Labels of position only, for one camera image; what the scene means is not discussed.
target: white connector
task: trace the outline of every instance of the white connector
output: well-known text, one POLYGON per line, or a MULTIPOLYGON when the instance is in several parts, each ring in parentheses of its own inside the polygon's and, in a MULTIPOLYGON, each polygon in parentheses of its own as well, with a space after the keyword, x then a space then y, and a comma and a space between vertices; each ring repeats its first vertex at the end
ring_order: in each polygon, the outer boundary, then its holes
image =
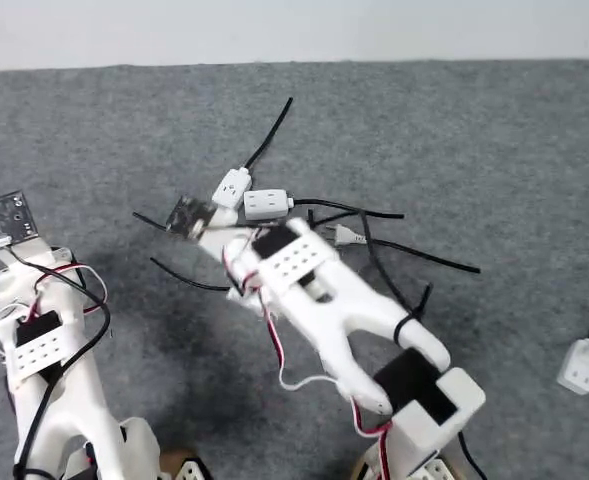
POLYGON ((570 347, 556 380, 579 395, 589 393, 589 338, 570 347))
POLYGON ((443 460, 435 458, 414 472, 408 480, 456 480, 456 477, 443 460))
POLYGON ((367 245, 365 235, 356 233, 352 229, 337 223, 336 225, 327 225, 328 230, 334 230, 334 245, 351 245, 357 243, 359 245, 367 245))
POLYGON ((233 168, 225 174, 219 183, 214 195, 212 195, 212 201, 221 207, 238 210, 243 194, 251 186, 252 177, 249 170, 247 168, 239 168, 238 170, 233 168))
POLYGON ((271 220, 286 216, 294 207, 294 199, 285 190, 252 190, 243 195, 247 220, 271 220))

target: power plug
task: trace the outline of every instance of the power plug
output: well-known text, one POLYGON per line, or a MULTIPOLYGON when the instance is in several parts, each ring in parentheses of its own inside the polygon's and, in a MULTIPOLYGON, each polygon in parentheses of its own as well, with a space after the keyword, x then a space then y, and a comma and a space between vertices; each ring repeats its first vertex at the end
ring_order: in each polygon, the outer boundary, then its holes
POLYGON ((337 223, 336 225, 327 225, 327 230, 334 230, 334 245, 351 245, 353 243, 359 245, 367 245, 367 239, 365 235, 356 233, 351 228, 346 227, 337 223))
POLYGON ((294 207, 294 199, 285 190, 253 190, 243 195, 247 220, 271 220, 286 216, 294 207))
POLYGON ((225 174, 219 183, 214 195, 212 195, 212 201, 221 207, 238 210, 241 200, 243 200, 243 194, 251 186, 252 177, 249 170, 247 168, 239 168, 238 170, 233 168, 225 174))
POLYGON ((556 380, 579 395, 589 393, 589 338, 570 347, 556 380))

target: white wall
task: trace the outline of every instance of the white wall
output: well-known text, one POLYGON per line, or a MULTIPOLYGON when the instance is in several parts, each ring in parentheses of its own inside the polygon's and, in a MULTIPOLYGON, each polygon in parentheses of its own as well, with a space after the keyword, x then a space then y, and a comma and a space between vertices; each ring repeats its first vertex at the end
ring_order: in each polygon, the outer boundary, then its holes
POLYGON ((0 0, 0 69, 589 57, 589 0, 0 0))

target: white robotic arm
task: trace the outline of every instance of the white robotic arm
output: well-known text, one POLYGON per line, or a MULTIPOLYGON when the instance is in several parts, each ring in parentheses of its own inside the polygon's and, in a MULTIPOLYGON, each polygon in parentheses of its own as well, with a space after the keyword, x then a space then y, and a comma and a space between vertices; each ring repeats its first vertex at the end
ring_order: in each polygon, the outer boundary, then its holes
POLYGON ((232 210, 183 197, 167 222, 221 261, 235 285, 229 296, 257 313, 286 317, 316 349, 339 393, 391 415, 373 449, 384 480, 405 479, 436 455, 485 402, 445 346, 409 312, 375 292, 301 219, 236 228, 232 210), (352 356, 347 336, 366 330, 404 352, 374 378, 352 356))
MULTIPOLYGON (((0 354, 19 436, 14 477, 95 478, 100 465, 102 479, 169 480, 160 471, 159 446, 147 422, 119 423, 107 407, 84 334, 85 314, 92 310, 83 308, 84 295, 32 265, 77 285, 80 269, 93 270, 38 236, 20 192, 0 197, 0 260, 6 264, 0 271, 0 354), (81 349, 87 351, 79 355, 81 349), (66 462, 65 446, 79 435, 88 443, 66 462)), ((90 342, 108 324, 109 311, 90 342)))

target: circuit board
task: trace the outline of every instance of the circuit board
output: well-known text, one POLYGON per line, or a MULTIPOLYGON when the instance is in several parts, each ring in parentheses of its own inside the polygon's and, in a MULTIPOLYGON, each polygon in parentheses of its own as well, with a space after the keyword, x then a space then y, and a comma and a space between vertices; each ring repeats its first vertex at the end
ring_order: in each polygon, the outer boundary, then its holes
POLYGON ((38 237, 23 192, 0 196, 0 249, 38 237))

